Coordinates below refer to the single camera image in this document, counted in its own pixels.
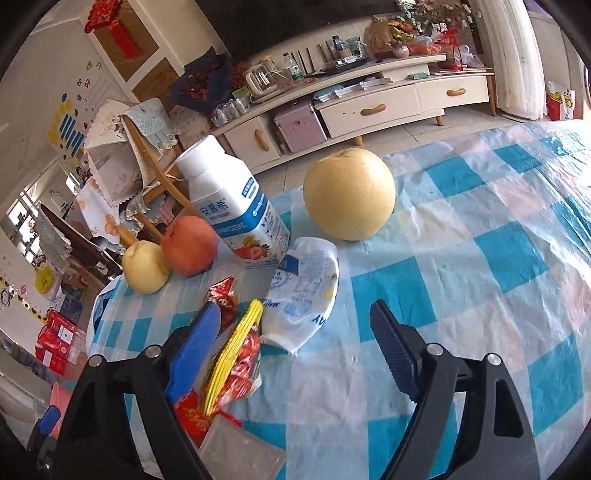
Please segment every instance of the blue gripper pad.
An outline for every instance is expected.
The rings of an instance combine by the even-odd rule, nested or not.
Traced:
[[[50,405],[39,421],[39,432],[45,436],[49,435],[53,430],[53,427],[55,427],[60,420],[60,417],[61,413],[59,408]]]
[[[411,400],[416,401],[421,393],[418,381],[419,365],[401,332],[401,327],[412,330],[414,328],[400,325],[383,300],[376,301],[369,309],[369,324],[396,386]]]
[[[191,391],[199,370],[220,331],[220,308],[206,303],[193,320],[191,333],[170,364],[166,396],[175,405]]]

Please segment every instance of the yellow bag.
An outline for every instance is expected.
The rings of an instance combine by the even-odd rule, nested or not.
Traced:
[[[49,291],[56,280],[56,273],[51,265],[45,264],[38,271],[35,276],[35,290],[40,294],[45,294]]]
[[[253,325],[258,325],[261,321],[262,311],[263,306],[261,301],[253,300],[244,317],[238,322],[235,330],[217,356],[206,383],[205,399],[203,402],[203,412],[205,415],[212,414],[214,402],[221,392],[228,375],[232,371],[234,362],[236,362],[238,353],[240,353],[240,348]]]

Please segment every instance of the red candy packet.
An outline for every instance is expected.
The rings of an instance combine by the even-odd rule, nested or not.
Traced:
[[[214,411],[230,403],[247,398],[261,386],[261,337],[259,326],[255,325],[244,339],[238,357],[224,382],[222,390],[214,403]]]
[[[203,443],[203,439],[212,426],[213,419],[216,415],[221,415],[227,420],[230,420],[236,427],[242,428],[242,422],[240,420],[224,411],[220,410],[211,416],[205,415],[199,396],[192,390],[185,399],[176,404],[174,409],[180,424],[187,432],[187,435],[191,437],[191,440],[195,442],[197,448]]]
[[[234,277],[224,278],[207,289],[203,303],[210,301],[220,307],[222,322],[219,333],[227,329],[238,316],[238,295],[234,293]]]

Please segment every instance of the white plastic bottle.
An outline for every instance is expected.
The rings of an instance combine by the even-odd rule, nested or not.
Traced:
[[[247,268],[283,260],[290,231],[242,160],[227,155],[208,135],[185,150],[177,165],[199,214]]]

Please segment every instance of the drawer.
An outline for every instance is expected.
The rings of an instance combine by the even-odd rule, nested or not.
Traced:
[[[436,108],[488,102],[486,76],[429,80],[416,84],[423,112]]]
[[[398,118],[418,115],[421,106],[414,85],[370,93],[320,111],[331,137],[338,137]]]
[[[225,135],[236,156],[249,168],[277,160],[281,156],[271,139],[271,133],[259,116],[232,128]]]

